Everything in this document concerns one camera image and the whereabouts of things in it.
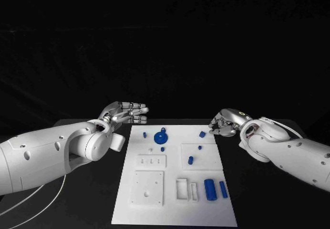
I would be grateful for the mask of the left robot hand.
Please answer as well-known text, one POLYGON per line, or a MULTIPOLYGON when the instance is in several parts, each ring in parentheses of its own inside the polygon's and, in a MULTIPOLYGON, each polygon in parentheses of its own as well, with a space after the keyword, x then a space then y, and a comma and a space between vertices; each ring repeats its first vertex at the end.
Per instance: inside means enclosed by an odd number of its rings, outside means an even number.
POLYGON ((145 124, 147 117, 142 114, 147 112, 145 104, 115 101, 103 108, 98 118, 111 124, 145 124))

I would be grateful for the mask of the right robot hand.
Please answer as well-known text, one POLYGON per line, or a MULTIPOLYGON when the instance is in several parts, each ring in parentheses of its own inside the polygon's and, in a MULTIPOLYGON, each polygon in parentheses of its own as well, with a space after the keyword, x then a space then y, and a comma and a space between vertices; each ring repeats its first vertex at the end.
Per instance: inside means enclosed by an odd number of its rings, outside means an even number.
POLYGON ((209 124, 209 133, 232 137, 252 117, 236 109, 226 108, 219 111, 209 124))

